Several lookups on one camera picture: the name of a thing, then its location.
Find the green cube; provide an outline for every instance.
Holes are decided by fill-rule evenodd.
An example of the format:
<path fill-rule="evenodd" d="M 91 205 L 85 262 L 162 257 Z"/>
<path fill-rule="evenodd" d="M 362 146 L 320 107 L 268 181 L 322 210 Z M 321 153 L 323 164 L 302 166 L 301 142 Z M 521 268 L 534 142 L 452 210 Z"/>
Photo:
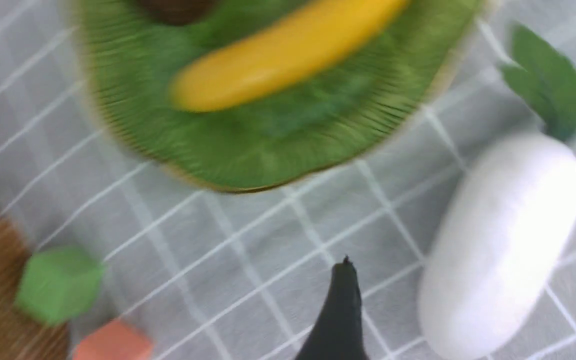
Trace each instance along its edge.
<path fill-rule="evenodd" d="M 90 309 L 103 275 L 103 265 L 77 246 L 37 253 L 25 265 L 14 305 L 35 321 L 62 324 Z"/>

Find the radish leaf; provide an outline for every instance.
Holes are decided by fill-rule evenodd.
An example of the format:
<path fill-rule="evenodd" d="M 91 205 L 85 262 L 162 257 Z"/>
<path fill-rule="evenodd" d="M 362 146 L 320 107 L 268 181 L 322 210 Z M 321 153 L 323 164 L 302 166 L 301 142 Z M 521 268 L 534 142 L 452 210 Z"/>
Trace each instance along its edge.
<path fill-rule="evenodd" d="M 503 80 L 546 123 L 546 132 L 566 141 L 576 134 L 576 68 L 566 55 L 528 27 L 512 34 L 512 59 Z"/>

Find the yellow banana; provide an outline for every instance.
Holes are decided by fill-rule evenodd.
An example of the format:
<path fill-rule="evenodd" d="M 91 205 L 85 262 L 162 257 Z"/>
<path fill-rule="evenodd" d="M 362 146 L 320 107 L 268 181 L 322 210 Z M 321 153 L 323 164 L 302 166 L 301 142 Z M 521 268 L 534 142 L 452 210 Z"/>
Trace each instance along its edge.
<path fill-rule="evenodd" d="M 258 100 L 358 50 L 410 0 L 312 0 L 270 27 L 197 59 L 171 85 L 174 106 L 214 112 Z"/>

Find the orange cube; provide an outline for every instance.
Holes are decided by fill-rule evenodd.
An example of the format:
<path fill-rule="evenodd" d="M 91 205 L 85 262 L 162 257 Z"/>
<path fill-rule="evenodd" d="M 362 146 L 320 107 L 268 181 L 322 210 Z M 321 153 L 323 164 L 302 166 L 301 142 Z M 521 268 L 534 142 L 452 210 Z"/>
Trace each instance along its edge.
<path fill-rule="evenodd" d="M 151 353 L 150 339 L 115 319 L 83 339 L 73 360 L 148 360 Z"/>

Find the white radish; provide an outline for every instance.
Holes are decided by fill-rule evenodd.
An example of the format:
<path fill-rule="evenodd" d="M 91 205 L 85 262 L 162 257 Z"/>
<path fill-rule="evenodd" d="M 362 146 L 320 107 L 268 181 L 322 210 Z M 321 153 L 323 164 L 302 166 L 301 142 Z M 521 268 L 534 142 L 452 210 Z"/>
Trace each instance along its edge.
<path fill-rule="evenodd" d="M 540 133 L 480 157 L 448 208 L 418 294 L 420 326 L 447 360 L 493 353 L 521 329 L 576 223 L 576 157 Z"/>

